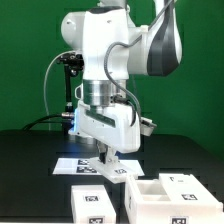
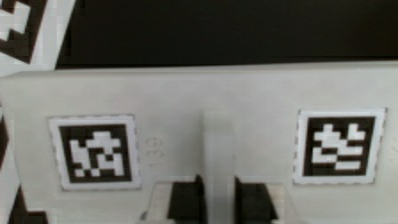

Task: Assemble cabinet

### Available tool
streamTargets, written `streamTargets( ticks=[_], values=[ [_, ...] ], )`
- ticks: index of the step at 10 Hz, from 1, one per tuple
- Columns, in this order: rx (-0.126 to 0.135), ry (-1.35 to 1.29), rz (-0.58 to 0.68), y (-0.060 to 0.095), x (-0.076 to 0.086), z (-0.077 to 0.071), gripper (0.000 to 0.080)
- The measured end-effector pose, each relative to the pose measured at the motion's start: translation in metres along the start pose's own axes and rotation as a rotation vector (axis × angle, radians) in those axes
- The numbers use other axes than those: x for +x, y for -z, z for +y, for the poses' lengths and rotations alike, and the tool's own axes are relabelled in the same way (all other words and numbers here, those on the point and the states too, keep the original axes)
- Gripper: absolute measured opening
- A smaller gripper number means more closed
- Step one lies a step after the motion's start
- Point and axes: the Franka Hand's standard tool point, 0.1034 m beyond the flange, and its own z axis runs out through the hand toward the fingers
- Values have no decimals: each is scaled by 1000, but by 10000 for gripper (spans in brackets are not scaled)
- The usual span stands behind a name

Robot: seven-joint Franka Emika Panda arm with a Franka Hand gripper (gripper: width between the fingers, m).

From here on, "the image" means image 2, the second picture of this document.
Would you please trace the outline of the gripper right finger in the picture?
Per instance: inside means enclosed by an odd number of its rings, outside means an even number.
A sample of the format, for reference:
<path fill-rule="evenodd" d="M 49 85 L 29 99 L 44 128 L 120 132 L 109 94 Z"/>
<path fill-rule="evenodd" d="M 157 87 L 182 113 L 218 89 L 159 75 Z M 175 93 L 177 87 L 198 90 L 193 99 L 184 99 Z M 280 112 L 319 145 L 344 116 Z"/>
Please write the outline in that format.
<path fill-rule="evenodd" d="M 273 224 L 278 218 L 267 185 L 235 178 L 235 224 Z"/>

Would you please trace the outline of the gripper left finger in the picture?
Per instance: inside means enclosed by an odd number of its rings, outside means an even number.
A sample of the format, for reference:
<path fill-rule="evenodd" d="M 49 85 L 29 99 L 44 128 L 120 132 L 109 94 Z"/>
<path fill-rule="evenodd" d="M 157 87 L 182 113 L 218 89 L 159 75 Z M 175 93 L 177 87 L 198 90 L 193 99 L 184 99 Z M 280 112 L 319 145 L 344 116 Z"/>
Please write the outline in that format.
<path fill-rule="evenodd" d="M 173 183 L 168 218 L 177 224 L 207 224 L 205 184 L 202 176 L 193 182 Z"/>

